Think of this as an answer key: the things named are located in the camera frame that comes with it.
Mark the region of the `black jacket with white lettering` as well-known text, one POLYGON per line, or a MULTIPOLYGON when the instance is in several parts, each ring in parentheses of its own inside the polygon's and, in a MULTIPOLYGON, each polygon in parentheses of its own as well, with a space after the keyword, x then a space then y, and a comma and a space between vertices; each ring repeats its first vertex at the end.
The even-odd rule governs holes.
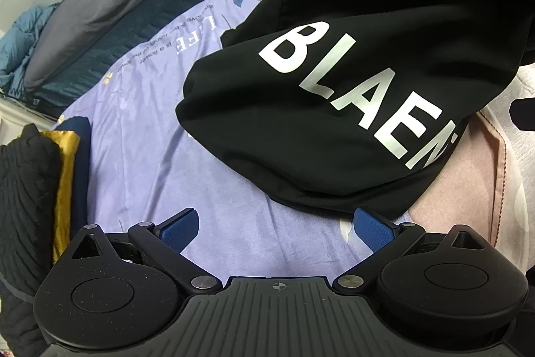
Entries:
POLYGON ((533 60, 533 0, 262 0, 176 114, 278 203, 395 219, 533 60))

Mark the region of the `lavender flower-print bed sheet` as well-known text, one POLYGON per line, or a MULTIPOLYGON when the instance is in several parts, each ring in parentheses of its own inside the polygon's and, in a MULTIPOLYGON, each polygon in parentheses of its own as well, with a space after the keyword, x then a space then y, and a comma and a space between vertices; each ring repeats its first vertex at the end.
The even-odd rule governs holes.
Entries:
POLYGON ((87 216, 107 233, 160 223, 192 207, 199 234, 184 256, 220 279, 333 278, 369 248, 344 219, 275 203, 203 149, 175 114, 183 82, 200 57, 260 0, 205 0, 114 63, 64 118, 92 126, 87 216))

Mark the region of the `mustard yellow folded garment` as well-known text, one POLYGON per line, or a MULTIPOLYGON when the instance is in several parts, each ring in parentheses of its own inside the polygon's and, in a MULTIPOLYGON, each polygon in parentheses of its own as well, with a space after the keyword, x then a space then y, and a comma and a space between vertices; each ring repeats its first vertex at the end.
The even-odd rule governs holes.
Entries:
POLYGON ((72 130, 48 130, 44 131, 42 135, 49 138, 59 147, 61 158, 52 245, 52 260, 56 263, 71 241, 71 201, 74 164, 81 139, 72 130))

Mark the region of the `navy blue folded garment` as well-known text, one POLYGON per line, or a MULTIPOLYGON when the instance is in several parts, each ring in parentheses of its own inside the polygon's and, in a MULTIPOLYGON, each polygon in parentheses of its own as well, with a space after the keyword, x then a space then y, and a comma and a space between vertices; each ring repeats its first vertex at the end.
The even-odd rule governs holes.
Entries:
POLYGON ((65 119, 56 128, 73 131, 80 139, 74 158, 73 188, 71 197, 71 238, 88 224, 87 196, 91 163, 92 127, 86 117, 65 119))

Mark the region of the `black quilted folded garment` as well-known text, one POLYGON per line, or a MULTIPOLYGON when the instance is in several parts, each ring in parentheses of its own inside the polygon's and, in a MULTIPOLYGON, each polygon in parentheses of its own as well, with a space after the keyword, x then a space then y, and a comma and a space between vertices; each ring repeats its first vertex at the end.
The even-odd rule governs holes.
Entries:
POLYGON ((52 268, 59 147, 33 124, 1 147, 1 335, 16 356, 47 347, 33 300, 52 268))

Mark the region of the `light blue duvet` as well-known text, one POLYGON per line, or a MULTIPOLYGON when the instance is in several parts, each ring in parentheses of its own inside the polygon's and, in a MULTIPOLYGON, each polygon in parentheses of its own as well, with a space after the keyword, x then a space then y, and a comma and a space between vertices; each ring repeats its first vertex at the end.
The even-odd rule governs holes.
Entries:
POLYGON ((34 6, 20 14, 1 38, 1 93, 24 96, 24 75, 41 32, 58 4, 34 6))

